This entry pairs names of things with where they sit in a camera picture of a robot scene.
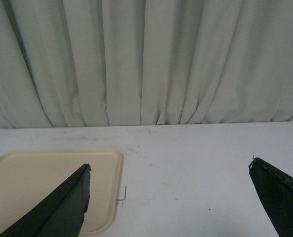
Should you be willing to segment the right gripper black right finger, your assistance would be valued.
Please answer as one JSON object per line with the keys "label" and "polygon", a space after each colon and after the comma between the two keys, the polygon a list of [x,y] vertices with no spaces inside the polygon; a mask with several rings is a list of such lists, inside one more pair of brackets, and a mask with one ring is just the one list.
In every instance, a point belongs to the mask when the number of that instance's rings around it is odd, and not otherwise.
{"label": "right gripper black right finger", "polygon": [[249,175],[278,236],[293,237],[293,177],[260,158],[250,163]]}

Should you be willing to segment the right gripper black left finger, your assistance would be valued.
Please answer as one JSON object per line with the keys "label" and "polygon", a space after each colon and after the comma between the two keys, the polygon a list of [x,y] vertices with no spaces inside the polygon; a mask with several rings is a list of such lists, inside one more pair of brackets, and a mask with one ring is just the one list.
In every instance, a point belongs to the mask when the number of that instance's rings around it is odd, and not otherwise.
{"label": "right gripper black left finger", "polygon": [[89,164],[83,164],[0,237],[77,237],[90,200]]}

